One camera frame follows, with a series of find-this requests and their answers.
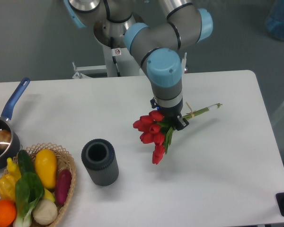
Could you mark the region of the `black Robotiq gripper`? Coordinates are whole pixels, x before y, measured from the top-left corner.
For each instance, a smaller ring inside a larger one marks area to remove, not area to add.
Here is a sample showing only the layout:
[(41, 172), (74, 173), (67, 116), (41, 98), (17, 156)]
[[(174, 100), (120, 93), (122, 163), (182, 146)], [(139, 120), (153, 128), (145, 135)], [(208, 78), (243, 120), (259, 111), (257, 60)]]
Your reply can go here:
[(163, 116), (171, 118), (173, 130), (183, 130), (189, 125), (187, 119), (182, 118), (183, 99), (174, 98), (171, 100), (162, 100), (154, 97), (150, 100), (152, 109), (158, 110)]

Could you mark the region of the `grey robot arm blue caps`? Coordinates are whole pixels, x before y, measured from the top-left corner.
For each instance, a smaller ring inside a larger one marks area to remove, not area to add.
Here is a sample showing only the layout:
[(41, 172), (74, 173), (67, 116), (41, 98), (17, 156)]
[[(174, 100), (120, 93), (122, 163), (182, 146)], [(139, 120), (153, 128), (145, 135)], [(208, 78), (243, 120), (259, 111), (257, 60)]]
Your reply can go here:
[(213, 19), (190, 0), (161, 0), (166, 23), (150, 28), (133, 12), (131, 0), (67, 0), (65, 6), (79, 26), (92, 26), (95, 38), (110, 50), (126, 48), (151, 83), (151, 105), (182, 130), (188, 121), (183, 107), (185, 64), (178, 50), (198, 43), (213, 31)]

